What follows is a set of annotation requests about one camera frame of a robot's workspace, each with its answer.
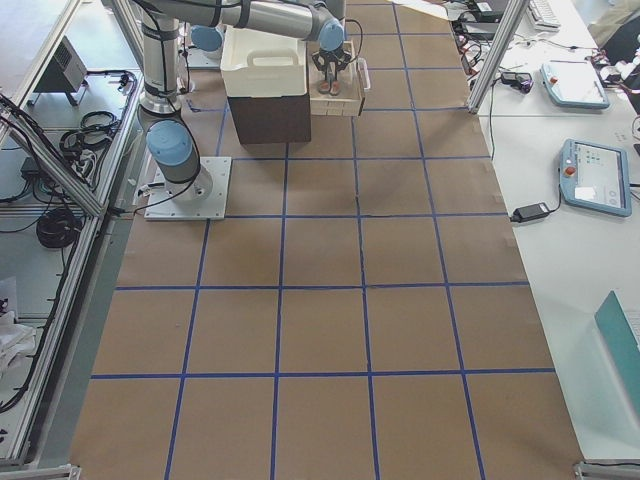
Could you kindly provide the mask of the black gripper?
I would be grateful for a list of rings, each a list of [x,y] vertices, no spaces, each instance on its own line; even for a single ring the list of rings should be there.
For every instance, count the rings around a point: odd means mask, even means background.
[[[342,71],[351,63],[351,55],[341,47],[332,51],[319,49],[311,59],[318,71]]]

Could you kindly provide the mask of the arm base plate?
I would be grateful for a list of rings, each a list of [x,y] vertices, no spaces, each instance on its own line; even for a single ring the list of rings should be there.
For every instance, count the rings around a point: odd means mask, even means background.
[[[152,183],[160,183],[160,186],[150,189],[148,202],[151,206],[142,211],[144,218],[150,221],[224,219],[231,169],[230,157],[202,157],[201,172],[195,183],[171,199],[183,187],[166,185],[164,175],[155,165]]]

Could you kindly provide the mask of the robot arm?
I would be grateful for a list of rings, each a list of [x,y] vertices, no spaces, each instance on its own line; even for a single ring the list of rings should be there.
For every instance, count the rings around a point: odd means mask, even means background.
[[[138,116],[146,144],[164,175],[171,198],[210,189],[200,153],[178,100],[179,23],[282,35],[317,42],[335,53],[344,43],[344,1],[139,1],[142,10],[144,90]]]

